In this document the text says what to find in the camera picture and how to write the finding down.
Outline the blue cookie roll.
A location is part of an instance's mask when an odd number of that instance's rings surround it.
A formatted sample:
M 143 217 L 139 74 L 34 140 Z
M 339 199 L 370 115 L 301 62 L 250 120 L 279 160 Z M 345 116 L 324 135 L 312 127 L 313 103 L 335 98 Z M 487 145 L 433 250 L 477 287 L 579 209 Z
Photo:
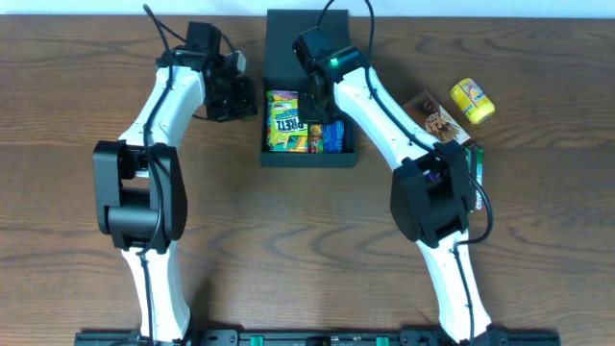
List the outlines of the blue cookie roll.
M 341 120 L 323 126 L 323 150 L 325 153 L 343 152 L 344 130 L 344 122 Z

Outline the black box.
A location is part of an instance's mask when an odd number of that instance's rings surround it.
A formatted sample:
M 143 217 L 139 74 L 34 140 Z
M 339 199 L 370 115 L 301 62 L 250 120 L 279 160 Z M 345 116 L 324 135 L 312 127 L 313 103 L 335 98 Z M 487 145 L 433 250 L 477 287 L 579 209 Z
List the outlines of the black box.
M 297 91 L 301 99 L 310 92 L 308 75 L 300 65 L 292 44 L 299 35 L 313 28 L 320 15 L 319 10 L 269 9 L 266 15 L 266 37 L 263 62 L 263 91 Z M 350 45 L 349 12 L 329 10 L 321 22 L 335 48 Z M 267 140 L 267 122 L 270 115 L 268 101 L 263 97 L 260 165 L 276 168 L 351 168 L 356 165 L 357 126 L 349 118 L 344 120 L 342 151 L 339 153 L 290 153 L 274 152 Z

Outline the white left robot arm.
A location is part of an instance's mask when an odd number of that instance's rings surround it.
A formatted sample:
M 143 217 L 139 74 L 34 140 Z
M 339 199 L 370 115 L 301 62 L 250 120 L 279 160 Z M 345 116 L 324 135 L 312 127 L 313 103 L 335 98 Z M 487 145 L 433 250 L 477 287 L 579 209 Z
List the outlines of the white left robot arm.
M 191 312 L 177 258 L 187 219 L 179 148 L 190 121 L 223 123 L 257 113 L 244 55 L 220 51 L 228 38 L 189 22 L 180 45 L 156 60 L 153 90 L 134 123 L 92 153 L 97 223 L 132 272 L 142 322 L 134 345 L 188 345 Z

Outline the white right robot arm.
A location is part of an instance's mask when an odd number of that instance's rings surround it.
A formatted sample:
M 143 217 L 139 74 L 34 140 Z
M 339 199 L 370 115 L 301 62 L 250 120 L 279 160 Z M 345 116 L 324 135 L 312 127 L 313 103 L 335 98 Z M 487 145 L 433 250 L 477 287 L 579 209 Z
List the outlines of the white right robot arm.
M 492 320 L 470 260 L 471 246 L 485 237 L 469 231 L 469 215 L 485 192 L 468 170 L 464 148 L 441 142 L 410 119 L 354 46 L 337 49 L 313 27 L 299 34 L 293 50 L 315 105 L 349 116 L 388 163 L 390 211 L 425 259 L 441 328 L 458 344 L 486 343 Z

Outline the brown chocolate sticks box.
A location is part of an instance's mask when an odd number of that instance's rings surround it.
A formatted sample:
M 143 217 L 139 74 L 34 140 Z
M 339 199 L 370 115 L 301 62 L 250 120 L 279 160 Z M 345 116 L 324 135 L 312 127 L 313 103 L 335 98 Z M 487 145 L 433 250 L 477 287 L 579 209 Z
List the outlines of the brown chocolate sticks box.
M 471 137 L 426 90 L 404 103 L 402 108 L 442 143 L 455 141 L 459 145 L 468 145 L 471 142 Z

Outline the dark blue chocolate bar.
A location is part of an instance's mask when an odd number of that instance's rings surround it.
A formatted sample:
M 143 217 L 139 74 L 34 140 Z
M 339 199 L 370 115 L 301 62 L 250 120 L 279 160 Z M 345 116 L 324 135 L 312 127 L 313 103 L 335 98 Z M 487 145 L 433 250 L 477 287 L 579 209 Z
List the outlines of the dark blue chocolate bar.
M 425 174 L 425 178 L 426 178 L 426 180 L 428 182 L 434 182 L 434 181 L 436 181 L 438 179 L 438 175 L 436 173 L 432 173 L 432 172 L 428 171 Z

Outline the green black candy bar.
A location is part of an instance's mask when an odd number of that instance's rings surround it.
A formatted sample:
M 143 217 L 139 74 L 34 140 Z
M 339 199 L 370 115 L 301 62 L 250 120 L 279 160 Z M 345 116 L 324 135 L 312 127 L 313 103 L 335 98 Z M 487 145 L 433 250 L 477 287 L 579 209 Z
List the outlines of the green black candy bar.
M 482 170 L 484 160 L 483 150 L 478 147 L 477 144 L 473 143 L 465 147 L 465 152 L 469 172 L 472 174 L 473 178 L 477 181 L 477 183 L 479 185 L 482 185 Z M 475 211 L 484 211 L 483 198 L 481 197 L 478 189 L 476 189 Z

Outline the black mounting rail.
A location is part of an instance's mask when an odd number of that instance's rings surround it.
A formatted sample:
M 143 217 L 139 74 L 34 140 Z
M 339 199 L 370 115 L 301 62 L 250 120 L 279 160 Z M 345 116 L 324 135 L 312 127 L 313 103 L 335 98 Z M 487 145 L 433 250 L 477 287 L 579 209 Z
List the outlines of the black mounting rail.
M 188 337 L 189 346 L 439 346 L 454 345 L 444 332 L 402 330 L 396 333 L 308 333 L 207 330 Z M 559 346 L 553 332 L 513 332 L 491 328 L 474 339 L 477 346 Z

